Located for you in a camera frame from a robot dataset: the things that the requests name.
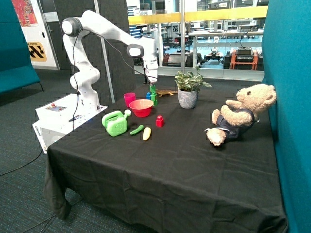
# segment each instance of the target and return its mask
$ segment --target teal partition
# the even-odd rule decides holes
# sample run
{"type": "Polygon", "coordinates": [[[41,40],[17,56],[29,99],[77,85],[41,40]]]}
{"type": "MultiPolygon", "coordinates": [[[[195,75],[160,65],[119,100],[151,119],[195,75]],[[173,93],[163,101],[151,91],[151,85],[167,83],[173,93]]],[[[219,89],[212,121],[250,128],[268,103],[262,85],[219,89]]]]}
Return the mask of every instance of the teal partition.
{"type": "Polygon", "coordinates": [[[0,93],[40,82],[11,0],[1,0],[0,32],[0,93]]]}
{"type": "Polygon", "coordinates": [[[290,233],[311,232],[311,1],[269,1],[263,36],[264,82],[290,233]]]}

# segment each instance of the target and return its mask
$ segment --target green watering can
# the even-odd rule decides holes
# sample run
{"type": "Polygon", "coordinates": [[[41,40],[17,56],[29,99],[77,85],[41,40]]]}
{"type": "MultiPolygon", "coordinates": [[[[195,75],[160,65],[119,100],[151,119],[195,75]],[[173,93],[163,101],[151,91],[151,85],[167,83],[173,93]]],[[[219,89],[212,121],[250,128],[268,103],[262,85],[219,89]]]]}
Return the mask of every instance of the green watering can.
{"type": "Polygon", "coordinates": [[[108,134],[115,137],[127,131],[127,117],[130,115],[131,111],[128,109],[124,111],[124,115],[121,111],[114,111],[102,118],[102,124],[108,134]]]}

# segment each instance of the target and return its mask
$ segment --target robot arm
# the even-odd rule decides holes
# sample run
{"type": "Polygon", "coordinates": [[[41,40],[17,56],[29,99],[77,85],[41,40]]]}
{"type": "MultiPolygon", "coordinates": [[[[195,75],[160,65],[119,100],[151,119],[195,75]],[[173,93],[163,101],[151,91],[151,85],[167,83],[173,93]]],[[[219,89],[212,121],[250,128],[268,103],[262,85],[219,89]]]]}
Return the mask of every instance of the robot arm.
{"type": "MultiPolygon", "coordinates": [[[[127,52],[131,57],[143,58],[144,68],[150,83],[155,83],[157,81],[158,65],[156,59],[156,41],[154,39],[148,37],[135,39],[131,35],[127,34],[123,30],[115,26],[113,23],[93,11],[85,11],[81,17],[65,19],[62,23],[62,28],[65,34],[69,37],[74,38],[74,40],[76,36],[78,36],[80,30],[85,30],[93,32],[94,34],[105,39],[114,39],[125,43],[126,45],[128,45],[127,52]]],[[[81,46],[81,40],[78,39],[75,48],[80,48],[81,46]]],[[[67,52],[69,58],[71,58],[72,48],[67,50],[67,52]]]]}
{"type": "Polygon", "coordinates": [[[119,40],[128,45],[127,53],[131,57],[143,59],[145,73],[151,85],[157,81],[158,64],[154,39],[149,37],[135,39],[93,11],[85,11],[81,17],[66,18],[62,23],[62,28],[65,33],[64,46],[70,62],[79,69],[79,72],[71,77],[70,84],[79,90],[82,104],[87,109],[96,110],[100,106],[97,92],[91,86],[97,82],[100,73],[88,60],[82,45],[82,38],[89,32],[105,39],[119,40]]]}

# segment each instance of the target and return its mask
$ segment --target orange machine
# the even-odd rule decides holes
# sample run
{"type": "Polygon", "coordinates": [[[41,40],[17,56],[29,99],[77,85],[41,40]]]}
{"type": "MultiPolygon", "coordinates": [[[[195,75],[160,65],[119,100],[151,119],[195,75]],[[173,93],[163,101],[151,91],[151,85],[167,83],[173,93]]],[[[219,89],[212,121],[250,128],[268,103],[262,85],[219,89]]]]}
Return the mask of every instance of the orange machine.
{"type": "Polygon", "coordinates": [[[261,70],[262,55],[250,47],[239,47],[224,58],[225,69],[261,70]]]}

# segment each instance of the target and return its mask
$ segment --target door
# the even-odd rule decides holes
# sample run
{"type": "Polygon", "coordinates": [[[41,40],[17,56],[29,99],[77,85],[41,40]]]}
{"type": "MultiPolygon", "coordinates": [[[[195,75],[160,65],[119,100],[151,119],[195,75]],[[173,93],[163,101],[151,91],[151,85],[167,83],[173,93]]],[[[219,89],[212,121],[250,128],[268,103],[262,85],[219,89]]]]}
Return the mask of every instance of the door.
{"type": "Polygon", "coordinates": [[[59,69],[50,34],[37,0],[12,0],[34,68],[59,69]]]}

